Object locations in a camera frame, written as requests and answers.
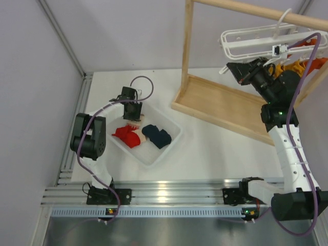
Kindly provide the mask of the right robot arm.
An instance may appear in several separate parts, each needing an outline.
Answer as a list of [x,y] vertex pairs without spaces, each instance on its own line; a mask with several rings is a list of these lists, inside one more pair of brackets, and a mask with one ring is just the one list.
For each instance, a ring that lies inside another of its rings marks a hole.
[[227,68],[240,85],[252,85],[266,102],[260,116],[274,142],[284,187],[278,189],[258,177],[244,178],[239,197],[245,203],[257,198],[269,204],[278,221],[313,220],[327,207],[327,192],[310,172],[291,105],[301,77],[292,70],[275,76],[275,65],[267,61],[260,57],[248,63],[227,63]]

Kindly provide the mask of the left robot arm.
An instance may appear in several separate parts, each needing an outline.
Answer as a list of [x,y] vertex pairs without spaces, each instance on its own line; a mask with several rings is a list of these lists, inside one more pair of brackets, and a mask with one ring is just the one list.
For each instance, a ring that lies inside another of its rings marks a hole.
[[119,118],[139,121],[142,101],[138,90],[123,87],[121,94],[104,106],[75,117],[70,149],[75,152],[79,166],[91,176],[91,188],[98,191],[98,198],[104,203],[111,203],[116,197],[113,177],[104,157],[107,125]]

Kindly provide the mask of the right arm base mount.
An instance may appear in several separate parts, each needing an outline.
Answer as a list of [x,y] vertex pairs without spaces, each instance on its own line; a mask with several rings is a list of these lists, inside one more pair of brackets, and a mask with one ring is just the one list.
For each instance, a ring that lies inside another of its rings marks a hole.
[[238,182],[238,187],[222,189],[224,204],[230,206],[237,206],[240,204],[254,204],[256,202],[256,199],[252,197],[248,192],[248,184],[250,181],[253,180],[259,180],[259,178],[243,178],[241,181]]

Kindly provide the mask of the red and beige sock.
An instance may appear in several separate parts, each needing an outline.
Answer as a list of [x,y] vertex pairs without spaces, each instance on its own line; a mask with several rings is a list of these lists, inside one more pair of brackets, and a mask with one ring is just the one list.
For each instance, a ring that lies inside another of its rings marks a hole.
[[141,144],[140,137],[134,132],[134,128],[131,126],[117,128],[112,136],[119,138],[129,148],[134,148]]

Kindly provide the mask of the white plastic clip hanger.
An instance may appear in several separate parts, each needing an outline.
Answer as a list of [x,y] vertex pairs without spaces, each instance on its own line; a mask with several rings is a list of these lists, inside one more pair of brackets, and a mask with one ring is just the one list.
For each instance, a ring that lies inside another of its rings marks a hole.
[[[287,9],[274,25],[222,32],[218,42],[226,58],[234,63],[246,63],[258,57],[268,59],[272,52],[272,46],[290,46],[317,32],[311,28],[285,23],[284,18],[291,12],[291,8]],[[288,49],[288,54],[305,53],[311,48],[312,46],[291,48]],[[288,60],[289,58],[278,63],[283,64]]]

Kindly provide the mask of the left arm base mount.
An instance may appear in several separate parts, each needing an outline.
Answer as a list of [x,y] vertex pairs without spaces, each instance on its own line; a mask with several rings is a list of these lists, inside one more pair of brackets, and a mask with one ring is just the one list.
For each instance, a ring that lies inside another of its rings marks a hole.
[[[117,189],[112,184],[121,205],[129,205],[132,198],[131,189]],[[118,200],[113,192],[108,189],[99,189],[85,182],[82,186],[82,192],[87,195],[87,205],[118,205]]]

